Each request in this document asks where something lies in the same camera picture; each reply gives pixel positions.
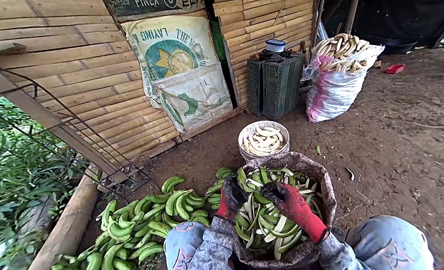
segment plastic crate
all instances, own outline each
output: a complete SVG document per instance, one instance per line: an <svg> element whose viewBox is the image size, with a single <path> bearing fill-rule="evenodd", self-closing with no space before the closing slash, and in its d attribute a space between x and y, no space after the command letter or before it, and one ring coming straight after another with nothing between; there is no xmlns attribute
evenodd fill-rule
<svg viewBox="0 0 444 270"><path fill-rule="evenodd" d="M249 108L256 116L263 113L264 86L262 80L262 62L247 61L247 82L249 87Z"/></svg>
<svg viewBox="0 0 444 270"><path fill-rule="evenodd" d="M303 54L282 63L264 62L262 69L263 114L276 120L297 107L303 70Z"/></svg>

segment work glove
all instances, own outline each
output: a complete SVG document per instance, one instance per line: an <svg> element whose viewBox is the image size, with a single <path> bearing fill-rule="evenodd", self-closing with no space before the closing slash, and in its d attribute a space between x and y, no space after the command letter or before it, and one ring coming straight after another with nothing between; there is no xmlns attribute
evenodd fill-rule
<svg viewBox="0 0 444 270"><path fill-rule="evenodd" d="M325 239L329 229L312 213L296 187L282 182L268 182L262 190L262 196L271 200L282 215L306 231L312 241L319 244Z"/></svg>
<svg viewBox="0 0 444 270"><path fill-rule="evenodd" d="M235 223L235 218L242 208L243 204L247 202L248 195L242 188L239 187L236 181L237 176L231 175L225 178L222 184L220 207L217 217Z"/></svg>

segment gray sleeve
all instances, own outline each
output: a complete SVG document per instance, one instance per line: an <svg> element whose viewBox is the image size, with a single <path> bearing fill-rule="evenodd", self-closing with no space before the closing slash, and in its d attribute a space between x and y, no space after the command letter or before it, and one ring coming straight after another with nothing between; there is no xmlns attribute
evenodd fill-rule
<svg viewBox="0 0 444 270"><path fill-rule="evenodd" d="M232 255L233 224L214 217L210 228L204 232L204 241L195 251L190 270L226 270Z"/></svg>
<svg viewBox="0 0 444 270"><path fill-rule="evenodd" d="M332 233L319 247L319 262L324 270L370 270L366 264L355 257L352 247L344 242L339 242Z"/></svg>

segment dirt ground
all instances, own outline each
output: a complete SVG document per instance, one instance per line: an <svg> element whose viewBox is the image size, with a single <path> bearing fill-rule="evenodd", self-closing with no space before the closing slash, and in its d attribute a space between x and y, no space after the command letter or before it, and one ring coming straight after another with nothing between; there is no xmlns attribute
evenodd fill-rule
<svg viewBox="0 0 444 270"><path fill-rule="evenodd" d="M438 268L444 269L444 129L422 126L444 126L444 51L422 49L381 59L388 65L370 70L344 114L311 123L301 94L298 108L278 122L290 132L292 151L327 168L338 202L337 225L358 226L378 214L405 219L428 235ZM383 73L397 63L406 64L403 72ZM160 187L182 175L187 181L178 188L203 194L219 167L235 170L245 164L238 134L264 119L242 113L177 145L151 161L151 177ZM323 155L317 155L316 146Z"/></svg>

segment black tarp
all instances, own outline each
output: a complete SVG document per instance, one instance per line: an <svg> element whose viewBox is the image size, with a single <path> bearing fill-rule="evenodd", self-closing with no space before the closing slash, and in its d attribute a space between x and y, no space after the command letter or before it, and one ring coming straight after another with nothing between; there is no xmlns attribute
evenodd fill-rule
<svg viewBox="0 0 444 270"><path fill-rule="evenodd" d="M329 36L339 22L343 32L349 5L349 0L326 2L322 19ZM359 0L352 34L433 47L444 34L444 0Z"/></svg>

